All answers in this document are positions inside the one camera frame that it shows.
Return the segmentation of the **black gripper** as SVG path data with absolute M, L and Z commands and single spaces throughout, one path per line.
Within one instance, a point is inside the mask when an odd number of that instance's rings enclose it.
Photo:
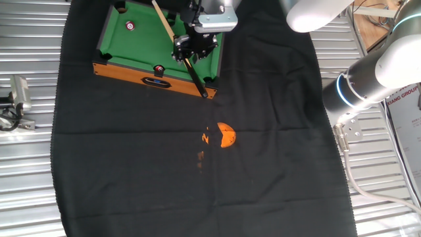
M 206 58 L 218 47 L 216 35 L 190 32 L 188 35 L 174 36 L 172 58 L 182 64 L 184 59 L 191 57 L 193 51 L 193 62 L 197 63 Z

